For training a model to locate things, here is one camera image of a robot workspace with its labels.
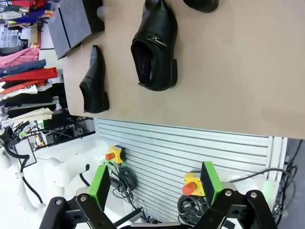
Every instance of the red fabric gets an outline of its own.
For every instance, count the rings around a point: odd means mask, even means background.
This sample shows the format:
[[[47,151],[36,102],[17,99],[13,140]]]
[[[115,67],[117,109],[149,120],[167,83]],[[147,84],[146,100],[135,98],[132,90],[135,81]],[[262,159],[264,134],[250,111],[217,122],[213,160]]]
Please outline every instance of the red fabric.
[[[38,86],[38,85],[41,85],[41,84],[44,85],[44,80],[29,81],[29,82],[22,83],[22,84],[10,87],[8,89],[5,89],[3,92],[0,92],[0,94],[8,94],[8,93],[14,92],[14,91],[19,90],[19,89],[27,88],[28,86],[31,86],[31,85]]]
[[[56,77],[56,68],[43,68],[8,76],[0,79],[0,82],[12,82],[17,80],[47,80]]]
[[[43,7],[49,0],[11,0],[13,6],[20,6],[25,8],[40,8]]]

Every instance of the blue denim garment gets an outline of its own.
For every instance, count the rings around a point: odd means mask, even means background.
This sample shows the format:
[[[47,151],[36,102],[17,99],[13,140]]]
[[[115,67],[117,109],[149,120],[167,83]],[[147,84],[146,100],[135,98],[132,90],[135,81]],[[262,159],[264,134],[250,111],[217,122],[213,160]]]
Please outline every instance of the blue denim garment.
[[[0,78],[6,75],[15,75],[23,72],[27,72],[29,70],[33,69],[40,69],[44,68],[46,66],[47,62],[45,59],[40,60],[40,61],[32,61],[28,63],[22,63],[13,67],[9,68],[2,68],[0,69]]]

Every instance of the pink garment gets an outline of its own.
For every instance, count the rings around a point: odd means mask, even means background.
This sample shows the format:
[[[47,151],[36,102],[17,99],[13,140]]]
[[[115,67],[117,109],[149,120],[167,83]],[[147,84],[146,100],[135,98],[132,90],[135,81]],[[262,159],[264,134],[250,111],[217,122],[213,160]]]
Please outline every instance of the pink garment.
[[[27,48],[8,56],[0,56],[0,69],[36,61],[39,57],[39,51],[39,48]]]

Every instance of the shoe insole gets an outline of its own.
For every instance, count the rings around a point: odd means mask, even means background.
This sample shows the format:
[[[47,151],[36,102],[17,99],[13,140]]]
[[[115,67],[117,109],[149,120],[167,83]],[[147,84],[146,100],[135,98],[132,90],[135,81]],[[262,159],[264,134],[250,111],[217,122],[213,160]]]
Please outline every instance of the shoe insole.
[[[149,83],[151,79],[153,53],[142,42],[135,42],[134,53],[136,59],[136,67],[139,75],[139,81],[142,84]]]

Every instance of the red button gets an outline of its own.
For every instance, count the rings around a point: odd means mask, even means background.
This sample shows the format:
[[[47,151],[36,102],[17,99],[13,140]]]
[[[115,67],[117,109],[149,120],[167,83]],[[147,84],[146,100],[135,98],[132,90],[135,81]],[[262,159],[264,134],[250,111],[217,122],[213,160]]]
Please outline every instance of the red button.
[[[114,159],[114,154],[113,153],[106,154],[105,158],[106,158],[107,161],[110,161],[111,159]]]
[[[196,185],[194,183],[188,183],[187,185],[183,186],[182,192],[186,196],[190,196],[196,189]]]

